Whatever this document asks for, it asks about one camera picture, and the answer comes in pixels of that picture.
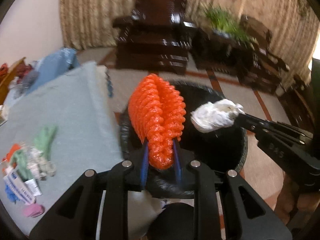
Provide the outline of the black lined trash bin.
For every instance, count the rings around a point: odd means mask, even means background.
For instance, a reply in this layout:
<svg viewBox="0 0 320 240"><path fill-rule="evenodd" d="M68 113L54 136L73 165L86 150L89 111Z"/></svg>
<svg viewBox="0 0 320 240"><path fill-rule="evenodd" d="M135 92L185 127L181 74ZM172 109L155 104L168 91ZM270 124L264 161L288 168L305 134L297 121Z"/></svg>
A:
<svg viewBox="0 0 320 240"><path fill-rule="evenodd" d="M225 98L224 94L208 86L183 80L170 80L171 85L184 98L186 104L184 130L180 147L194 153L195 159L205 163L215 173L229 170L240 172L244 166L248 141L245 129L232 126L209 133L199 132L191 122L191 113L202 104L215 103ZM146 190L153 198L193 198L192 191L184 191L176 184L175 172L149 168Z"/></svg>

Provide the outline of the orange foam net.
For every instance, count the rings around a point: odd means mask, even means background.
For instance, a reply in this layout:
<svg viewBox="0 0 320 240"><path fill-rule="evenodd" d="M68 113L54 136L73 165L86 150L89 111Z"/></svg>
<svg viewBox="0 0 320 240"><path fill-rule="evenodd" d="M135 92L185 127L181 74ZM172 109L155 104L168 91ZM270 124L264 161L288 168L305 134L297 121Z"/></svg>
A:
<svg viewBox="0 0 320 240"><path fill-rule="evenodd" d="M173 142L181 139L186 115L180 92L150 74L132 93L127 110L140 141L148 141L149 164L159 170L170 168L174 163Z"/></svg>
<svg viewBox="0 0 320 240"><path fill-rule="evenodd" d="M21 149L21 146L19 144L13 144L10 151L5 155L4 158L2 158L1 169L3 174L5 174L5 171L9 166L12 166L13 168L16 167L16 163L13 162L13 164L10 164L10 161L14 153L20 149Z"/></svg>

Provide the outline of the knotted green glove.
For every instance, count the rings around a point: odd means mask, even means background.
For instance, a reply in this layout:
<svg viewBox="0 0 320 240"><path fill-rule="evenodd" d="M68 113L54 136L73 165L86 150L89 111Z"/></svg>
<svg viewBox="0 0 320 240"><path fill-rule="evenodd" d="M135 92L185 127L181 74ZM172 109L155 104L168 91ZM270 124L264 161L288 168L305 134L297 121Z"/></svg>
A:
<svg viewBox="0 0 320 240"><path fill-rule="evenodd" d="M33 146L42 152L42 156L51 160L51 146L57 133L57 126L44 126L34 138Z"/></svg>

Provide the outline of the white tissue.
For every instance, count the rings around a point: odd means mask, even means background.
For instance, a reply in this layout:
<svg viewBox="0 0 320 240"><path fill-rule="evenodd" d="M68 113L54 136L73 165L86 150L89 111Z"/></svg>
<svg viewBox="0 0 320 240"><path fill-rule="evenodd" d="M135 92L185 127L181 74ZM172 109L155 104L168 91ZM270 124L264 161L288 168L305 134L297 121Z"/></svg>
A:
<svg viewBox="0 0 320 240"><path fill-rule="evenodd" d="M207 102L191 112L191 122L201 133L217 131L234 125L236 118L244 114L242 105L222 99L215 103Z"/></svg>

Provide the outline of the blue patterned table cloth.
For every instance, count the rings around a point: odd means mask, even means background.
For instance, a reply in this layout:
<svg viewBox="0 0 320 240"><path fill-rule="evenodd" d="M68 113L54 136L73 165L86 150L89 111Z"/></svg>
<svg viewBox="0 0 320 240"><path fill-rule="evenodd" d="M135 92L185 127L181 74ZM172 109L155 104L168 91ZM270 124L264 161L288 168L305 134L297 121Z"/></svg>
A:
<svg viewBox="0 0 320 240"><path fill-rule="evenodd" d="M40 59L35 70L39 73L35 82L27 89L30 94L42 85L56 79L66 72L78 68L80 63L76 57L76 50L63 47L54 53Z"/></svg>

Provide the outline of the red apples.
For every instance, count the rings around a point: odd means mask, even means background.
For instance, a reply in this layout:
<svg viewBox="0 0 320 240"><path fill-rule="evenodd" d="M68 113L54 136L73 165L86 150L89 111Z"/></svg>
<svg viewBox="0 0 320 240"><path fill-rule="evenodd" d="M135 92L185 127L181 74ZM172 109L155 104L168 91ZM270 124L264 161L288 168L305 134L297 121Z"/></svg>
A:
<svg viewBox="0 0 320 240"><path fill-rule="evenodd" d="M18 81L21 81L25 76L27 76L34 68L30 64L20 63L16 67L16 76Z"/></svg>

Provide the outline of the potted green plant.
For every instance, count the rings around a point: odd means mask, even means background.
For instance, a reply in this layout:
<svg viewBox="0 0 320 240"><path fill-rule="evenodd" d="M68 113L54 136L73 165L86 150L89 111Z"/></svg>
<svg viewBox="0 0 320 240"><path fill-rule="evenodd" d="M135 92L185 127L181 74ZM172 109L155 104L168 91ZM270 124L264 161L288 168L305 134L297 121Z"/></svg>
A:
<svg viewBox="0 0 320 240"><path fill-rule="evenodd" d="M214 7L208 4L203 6L203 12L215 32L227 35L241 43L252 41L252 38L240 27L230 11L222 9L220 6Z"/></svg>

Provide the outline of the blue crumpled wrapper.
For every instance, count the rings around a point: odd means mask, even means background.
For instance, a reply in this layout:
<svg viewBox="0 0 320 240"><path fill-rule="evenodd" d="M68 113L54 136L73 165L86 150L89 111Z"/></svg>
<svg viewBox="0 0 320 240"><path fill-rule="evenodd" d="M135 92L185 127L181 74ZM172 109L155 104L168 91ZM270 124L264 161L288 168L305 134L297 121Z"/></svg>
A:
<svg viewBox="0 0 320 240"><path fill-rule="evenodd" d="M5 185L5 192L10 202L16 204L17 201L19 201L19 198L16 196L16 194L13 193L8 185Z"/></svg>

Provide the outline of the grey table cloth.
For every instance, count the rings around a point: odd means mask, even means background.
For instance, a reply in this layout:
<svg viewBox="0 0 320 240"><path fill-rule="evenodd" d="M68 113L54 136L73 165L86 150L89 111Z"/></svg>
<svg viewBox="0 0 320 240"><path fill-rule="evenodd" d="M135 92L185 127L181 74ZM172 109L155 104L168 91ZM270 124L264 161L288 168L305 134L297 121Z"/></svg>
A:
<svg viewBox="0 0 320 240"><path fill-rule="evenodd" d="M103 172L122 161L103 73L93 61L66 72L21 98L1 126L1 156L15 143L31 146L44 127L57 127L51 146L56 174L39 182L42 194L36 199L45 209L86 170Z"/></svg>

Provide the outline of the glass fruit bowl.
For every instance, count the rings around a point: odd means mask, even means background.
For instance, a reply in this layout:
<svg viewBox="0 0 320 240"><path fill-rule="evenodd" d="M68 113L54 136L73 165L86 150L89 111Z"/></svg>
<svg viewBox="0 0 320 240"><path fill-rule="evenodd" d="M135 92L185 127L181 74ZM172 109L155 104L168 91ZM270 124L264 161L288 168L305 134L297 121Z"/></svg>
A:
<svg viewBox="0 0 320 240"><path fill-rule="evenodd" d="M24 75L20 82L17 82L14 87L14 98L17 99L21 97L23 94L25 94L27 90L35 83L38 76L39 72L34 69L32 69L26 75Z"/></svg>

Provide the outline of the wooden cabinet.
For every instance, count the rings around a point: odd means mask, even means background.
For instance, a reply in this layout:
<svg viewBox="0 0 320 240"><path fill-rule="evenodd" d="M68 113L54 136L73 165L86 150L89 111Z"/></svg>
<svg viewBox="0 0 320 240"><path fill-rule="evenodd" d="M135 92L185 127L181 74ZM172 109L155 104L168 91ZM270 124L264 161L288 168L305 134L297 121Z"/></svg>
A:
<svg viewBox="0 0 320 240"><path fill-rule="evenodd" d="M24 63L25 57L19 59L18 61L14 62L8 70L8 74L4 77L4 79L1 81L0 86L0 105L3 104L5 98L7 97L7 94L9 92L9 84L16 76L16 68L19 64Z"/></svg>

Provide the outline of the dark wooden side table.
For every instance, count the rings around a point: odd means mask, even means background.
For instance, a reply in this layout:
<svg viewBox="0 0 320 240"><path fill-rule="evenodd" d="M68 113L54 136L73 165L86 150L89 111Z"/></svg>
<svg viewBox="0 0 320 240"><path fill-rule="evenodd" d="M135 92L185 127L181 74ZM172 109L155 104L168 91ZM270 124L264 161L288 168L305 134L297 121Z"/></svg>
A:
<svg viewBox="0 0 320 240"><path fill-rule="evenodd" d="M198 28L191 51L197 69L213 70L236 76L254 65L253 50L227 34Z"/></svg>

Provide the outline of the beige floral curtain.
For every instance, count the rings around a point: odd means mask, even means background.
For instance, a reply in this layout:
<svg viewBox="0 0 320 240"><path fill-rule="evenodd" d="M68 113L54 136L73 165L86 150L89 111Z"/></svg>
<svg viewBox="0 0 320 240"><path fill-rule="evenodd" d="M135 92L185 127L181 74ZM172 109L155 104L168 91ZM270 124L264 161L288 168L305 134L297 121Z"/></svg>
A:
<svg viewBox="0 0 320 240"><path fill-rule="evenodd" d="M119 32L112 26L121 16L135 13L142 0L59 0L63 43L78 50L112 46ZM247 15L272 34L270 51L289 66L282 84L288 88L294 75L310 81L309 63L319 39L319 18L308 0L151 0L149 13L167 22L189 19L208 28L204 10L216 7L236 20Z"/></svg>

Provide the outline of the red ornament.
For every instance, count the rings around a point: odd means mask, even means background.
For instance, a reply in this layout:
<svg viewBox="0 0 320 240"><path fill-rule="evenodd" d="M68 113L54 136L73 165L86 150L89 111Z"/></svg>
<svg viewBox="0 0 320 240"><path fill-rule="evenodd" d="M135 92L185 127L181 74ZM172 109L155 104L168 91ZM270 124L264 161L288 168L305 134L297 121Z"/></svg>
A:
<svg viewBox="0 0 320 240"><path fill-rule="evenodd" d="M7 75L7 73L8 73L8 65L6 63L4 63L0 67L0 78L1 78L1 80Z"/></svg>

